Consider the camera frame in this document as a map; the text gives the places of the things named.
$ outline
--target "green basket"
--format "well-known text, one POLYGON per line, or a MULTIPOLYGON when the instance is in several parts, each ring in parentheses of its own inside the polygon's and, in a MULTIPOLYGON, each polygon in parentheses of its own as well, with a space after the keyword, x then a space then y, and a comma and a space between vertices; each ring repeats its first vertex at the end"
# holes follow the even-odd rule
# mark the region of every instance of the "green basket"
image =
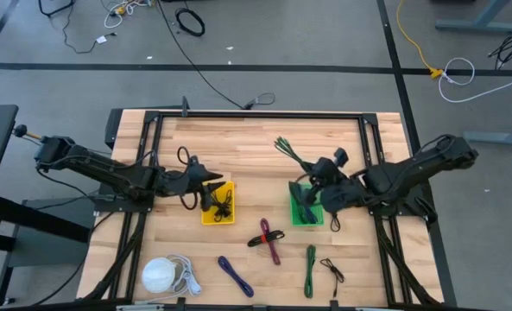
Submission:
MULTIPOLYGON (((302 189, 309 189, 311 188, 311 185, 308 184, 302 184, 302 189)), ((304 223, 300 215, 298 214, 298 203, 296 202, 295 198, 290 194, 290 219, 292 220, 293 226, 317 226, 317 225, 323 225, 325 221, 323 220, 323 206, 320 205, 320 196, 321 193, 317 194, 317 201, 315 204, 313 204, 309 209, 311 212, 317 216, 317 223, 315 224, 306 224, 304 223)))

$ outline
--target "wooden tabletop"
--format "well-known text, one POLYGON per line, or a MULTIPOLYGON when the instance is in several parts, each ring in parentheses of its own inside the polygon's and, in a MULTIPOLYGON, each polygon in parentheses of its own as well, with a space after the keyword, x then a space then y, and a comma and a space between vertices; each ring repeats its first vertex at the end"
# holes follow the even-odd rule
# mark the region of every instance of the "wooden tabletop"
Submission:
MULTIPOLYGON (((113 159, 125 163, 135 160, 143 116, 143 110, 123 111, 113 159)), ((400 115, 377 113, 377 116, 386 160, 399 162, 409 157, 400 115)), ((199 209, 187 211, 178 198, 157 198, 143 236, 135 300, 163 296, 150 294, 142 286, 142 269, 155 257, 179 253, 192 260, 202 287, 201 295, 186 295, 187 304, 328 306, 334 290, 334 276, 319 264, 320 259, 328 257, 345 276, 345 282, 338 285, 340 306, 387 306, 375 225, 365 208, 341 211, 338 214, 342 224, 340 232, 331 232, 328 213, 325 213, 323 226, 291 225, 288 181, 301 175, 302 171, 297 162, 275 149, 273 142, 278 136, 287 138, 305 161, 315 162, 320 156, 332 157, 336 148, 342 147, 350 157, 343 168, 345 173, 354 173, 364 167, 357 122, 351 120, 164 119, 158 150, 160 164, 168 169, 183 170, 176 151, 184 145, 209 170, 224 175, 224 180, 234 181, 236 223, 201 225, 199 209), (280 266, 273 264, 267 245, 254 248, 246 245, 248 240, 262 233, 261 218, 269 221, 271 230, 283 230, 286 234, 276 244, 280 266), (303 292, 306 248, 310 244, 317 248, 313 299, 307 299, 303 292), (219 268, 219 256, 227 257, 236 272, 252 286, 253 298, 246 297, 219 268)), ((117 213, 92 235, 78 297, 88 294, 111 266, 122 222, 123 214, 117 213)), ((442 301, 426 224, 417 217, 399 217, 398 222, 409 268, 430 295, 442 301)), ((390 265, 396 297, 401 301, 399 279, 391 260, 390 265)), ((128 268, 126 263, 120 283, 121 296, 124 295, 128 268)), ((175 303, 176 299, 164 302, 175 303)))

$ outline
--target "red cable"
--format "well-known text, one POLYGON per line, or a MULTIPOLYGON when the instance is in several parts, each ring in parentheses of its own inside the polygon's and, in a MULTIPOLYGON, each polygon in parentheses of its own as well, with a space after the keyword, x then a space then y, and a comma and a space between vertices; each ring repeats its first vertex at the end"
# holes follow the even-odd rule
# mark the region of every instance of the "red cable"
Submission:
POLYGON ((262 241, 265 243, 269 243, 269 249, 271 250, 271 256, 273 257, 273 262, 276 265, 281 264, 281 259, 279 258, 279 255, 276 253, 275 245, 273 244, 273 241, 267 241, 265 236, 267 234, 270 234, 271 230, 269 228, 269 222, 266 219, 262 219, 260 222, 260 225, 262 226, 263 235, 262 235, 262 241))

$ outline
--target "green cable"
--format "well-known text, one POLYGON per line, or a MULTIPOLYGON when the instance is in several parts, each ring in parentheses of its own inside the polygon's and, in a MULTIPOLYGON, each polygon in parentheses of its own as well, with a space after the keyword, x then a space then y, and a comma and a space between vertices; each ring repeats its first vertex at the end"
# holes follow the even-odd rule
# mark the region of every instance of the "green cable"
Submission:
POLYGON ((311 276, 313 264, 315 263, 315 246, 309 245, 307 247, 307 274, 306 285, 304 286, 304 294, 307 298, 313 298, 313 278, 311 276))

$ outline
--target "white cable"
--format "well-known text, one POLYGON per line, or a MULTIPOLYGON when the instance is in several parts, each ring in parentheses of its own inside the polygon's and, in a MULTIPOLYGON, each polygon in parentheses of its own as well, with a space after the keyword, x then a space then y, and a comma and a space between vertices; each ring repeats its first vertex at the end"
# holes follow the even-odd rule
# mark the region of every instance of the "white cable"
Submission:
POLYGON ((465 99, 459 99, 459 100, 454 100, 454 99, 449 99, 446 97, 446 95, 444 95, 444 93, 442 92, 442 79, 443 78, 446 78, 447 79, 447 82, 449 83, 453 83, 455 85, 458 85, 458 86, 466 86, 468 84, 470 84, 473 80, 474 80, 474 73, 475 73, 475 68, 474 68, 474 65, 472 65, 472 63, 467 60, 467 59, 464 59, 462 57, 456 57, 454 59, 451 59, 450 61, 447 62, 446 64, 446 69, 444 69, 444 72, 442 73, 442 75, 439 77, 439 80, 438 80, 438 90, 439 90, 439 95, 441 95, 441 97, 445 100, 447 100, 448 102, 450 103, 454 103, 454 104, 457 104, 457 103, 464 103, 464 102, 467 102, 467 101, 470 101, 470 100, 473 100, 473 99, 476 99, 476 98, 479 98, 479 97, 482 97, 484 95, 488 95, 488 94, 491 94, 493 92, 497 92, 499 90, 502 90, 504 89, 505 87, 509 87, 509 86, 512 86, 512 82, 511 83, 508 83, 504 86, 499 86, 493 90, 489 90, 487 92, 482 92, 478 95, 475 95, 473 97, 470 97, 470 98, 465 98, 465 99), (447 70, 448 70, 448 67, 449 65, 454 61, 454 60, 462 60, 462 61, 465 61, 466 63, 468 63, 469 65, 471 65, 471 68, 472 68, 472 75, 471 75, 471 78, 466 81, 466 82, 457 82, 455 81, 454 79, 450 78, 448 75, 447 75, 447 70))
POLYGON ((171 262, 182 266, 183 268, 181 273, 179 274, 179 278, 177 278, 177 281, 175 281, 173 285, 171 285, 174 294, 165 297, 150 299, 147 301, 135 301, 135 304, 148 304, 154 301, 175 298, 177 296, 184 295, 187 291, 192 296, 197 296, 202 293, 202 288, 196 281, 196 277, 194 277, 194 268, 193 264, 190 262, 190 259, 179 254, 169 254, 166 258, 169 259, 171 262))
POLYGON ((104 27, 106 27, 108 29, 113 29, 113 28, 121 25, 121 23, 123 22, 123 17, 121 16, 121 14, 115 13, 115 9, 122 7, 122 6, 125 6, 125 11, 127 12, 127 15, 131 16, 131 15, 133 15, 133 13, 135 13, 135 7, 148 6, 148 5, 146 3, 140 3, 138 1, 131 2, 130 0, 125 0, 119 4, 116 4, 108 11, 108 14, 106 14, 106 18, 104 19, 104 27), (117 22, 117 24, 108 26, 108 17, 110 17, 112 13, 114 13, 115 16, 119 18, 119 22, 117 22))

